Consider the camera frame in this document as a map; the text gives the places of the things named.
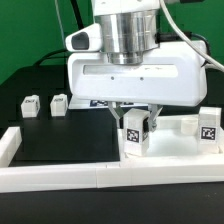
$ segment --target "small white block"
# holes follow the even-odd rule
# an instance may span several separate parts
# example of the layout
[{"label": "small white block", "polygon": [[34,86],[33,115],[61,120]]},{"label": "small white block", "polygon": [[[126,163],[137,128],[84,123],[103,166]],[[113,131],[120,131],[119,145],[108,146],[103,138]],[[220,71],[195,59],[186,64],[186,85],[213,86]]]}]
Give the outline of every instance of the small white block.
[{"label": "small white block", "polygon": [[219,141],[220,127],[200,125],[198,131],[199,142],[202,144],[214,144]]},{"label": "small white block", "polygon": [[65,94],[55,95],[51,101],[51,116],[65,116],[68,109],[68,98]]},{"label": "small white block", "polygon": [[199,154],[219,154],[220,148],[217,144],[198,144]]},{"label": "small white block", "polygon": [[222,109],[217,107],[201,107],[199,125],[220,126]]},{"label": "small white block", "polygon": [[37,117],[40,110],[40,99],[39,96],[27,96],[21,104],[23,118],[26,117]]},{"label": "small white block", "polygon": [[224,145],[219,145],[219,153],[220,154],[224,153]]},{"label": "small white block", "polygon": [[220,128],[219,131],[219,141],[218,141],[219,145],[224,145],[224,131],[222,128]]},{"label": "small white block", "polygon": [[124,152],[135,156],[145,156],[149,148],[149,134],[144,133],[144,120],[150,112],[131,109],[124,115]]}]

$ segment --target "metal cylinder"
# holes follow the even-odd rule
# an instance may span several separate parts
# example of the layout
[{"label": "metal cylinder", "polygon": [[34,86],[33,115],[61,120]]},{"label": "metal cylinder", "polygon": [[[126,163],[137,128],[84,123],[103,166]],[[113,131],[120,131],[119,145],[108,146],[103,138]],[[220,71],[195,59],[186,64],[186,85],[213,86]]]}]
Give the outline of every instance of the metal cylinder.
[{"label": "metal cylinder", "polygon": [[96,16],[102,28],[102,52],[113,64],[138,64],[143,52],[155,48],[156,11]]}]

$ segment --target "cable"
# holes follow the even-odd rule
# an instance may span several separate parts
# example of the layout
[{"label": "cable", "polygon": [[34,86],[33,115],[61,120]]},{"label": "cable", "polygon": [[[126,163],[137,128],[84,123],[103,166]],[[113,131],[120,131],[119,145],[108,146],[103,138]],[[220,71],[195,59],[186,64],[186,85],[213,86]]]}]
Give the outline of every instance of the cable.
[{"label": "cable", "polygon": [[195,38],[197,38],[199,40],[204,41],[204,43],[206,45],[206,48],[207,48],[207,54],[209,56],[211,56],[211,45],[210,45],[210,43],[208,42],[208,40],[205,37],[203,37],[202,35],[197,34],[197,33],[191,33],[191,37],[195,37]]},{"label": "cable", "polygon": [[63,46],[65,47],[64,28],[63,28],[62,21],[61,21],[61,15],[60,15],[60,10],[59,10],[59,6],[58,6],[58,0],[55,0],[54,3],[55,3],[55,8],[56,8],[56,13],[57,13],[58,23],[59,23],[59,27],[60,27],[60,31],[61,31],[62,43],[63,43]]},{"label": "cable", "polygon": [[216,67],[215,65],[212,65],[212,64],[206,64],[205,68],[206,69],[216,69],[216,70],[219,70],[222,72],[222,70],[220,70],[218,67]]},{"label": "cable", "polygon": [[34,66],[39,66],[43,61],[51,59],[50,57],[52,55],[60,54],[60,53],[66,53],[66,52],[68,52],[66,49],[61,49],[61,50],[57,50],[57,51],[53,51],[51,53],[48,53],[45,56],[43,56],[41,59],[39,59],[37,62],[35,62]]},{"label": "cable", "polygon": [[218,61],[216,61],[215,59],[213,59],[212,57],[210,57],[209,55],[205,54],[203,51],[201,51],[200,49],[198,49],[192,42],[190,39],[188,39],[185,34],[177,27],[177,25],[175,24],[175,22],[173,21],[167,7],[166,4],[164,2],[164,0],[160,0],[160,5],[161,8],[169,22],[169,24],[171,25],[171,27],[173,28],[173,30],[178,34],[178,36],[185,41],[192,49],[194,49],[199,55],[201,55],[205,60],[207,60],[209,63],[213,64],[215,67],[217,67],[217,69],[219,69],[220,71],[224,72],[224,66],[222,64],[220,64]]},{"label": "cable", "polygon": [[35,66],[40,66],[40,64],[46,60],[52,60],[52,59],[66,59],[68,58],[68,56],[58,56],[58,57],[50,57],[50,58],[44,58],[43,60],[39,60],[38,64],[36,64]]},{"label": "cable", "polygon": [[71,0],[71,4],[72,4],[73,11],[75,13],[75,18],[76,18],[76,21],[78,24],[78,28],[79,28],[79,30],[82,30],[84,28],[84,25],[83,25],[80,11],[79,11],[79,6],[77,3],[77,0]]}]

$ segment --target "white cube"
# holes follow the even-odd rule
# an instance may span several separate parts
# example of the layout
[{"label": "white cube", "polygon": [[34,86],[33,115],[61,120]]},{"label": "white cube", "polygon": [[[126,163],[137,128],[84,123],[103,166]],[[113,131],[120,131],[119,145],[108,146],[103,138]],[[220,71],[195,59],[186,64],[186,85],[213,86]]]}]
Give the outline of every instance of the white cube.
[{"label": "white cube", "polygon": [[199,111],[199,125],[220,127],[222,109],[217,107],[201,107]]},{"label": "white cube", "polygon": [[150,112],[131,109],[124,115],[124,152],[144,156],[149,148],[149,135],[144,131],[144,121]]},{"label": "white cube", "polygon": [[218,144],[199,144],[198,154],[219,154],[221,153]]},{"label": "white cube", "polygon": [[200,144],[216,144],[219,140],[221,108],[201,107],[199,112],[199,132]]},{"label": "white cube", "polygon": [[68,109],[68,98],[65,94],[55,95],[51,101],[51,116],[65,116]]},{"label": "white cube", "polygon": [[23,118],[37,117],[40,110],[39,96],[33,95],[25,97],[23,103],[21,104],[21,110]]}]

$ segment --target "black table surface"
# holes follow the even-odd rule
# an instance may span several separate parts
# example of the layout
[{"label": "black table surface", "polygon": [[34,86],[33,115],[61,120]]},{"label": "black table surface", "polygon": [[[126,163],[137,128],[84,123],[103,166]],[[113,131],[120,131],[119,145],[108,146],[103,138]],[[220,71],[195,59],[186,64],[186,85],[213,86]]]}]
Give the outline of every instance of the black table surface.
[{"label": "black table surface", "polygon": [[[224,104],[223,74],[210,71],[201,105]],[[19,69],[0,86],[0,137],[20,126],[23,143],[10,166],[119,161],[115,120],[106,109],[68,111],[52,118],[54,95],[71,98],[65,66]],[[35,119],[23,119],[25,96],[39,95]],[[198,113],[164,107],[162,115]],[[0,194],[0,222],[8,223],[224,223],[224,183]]]}]

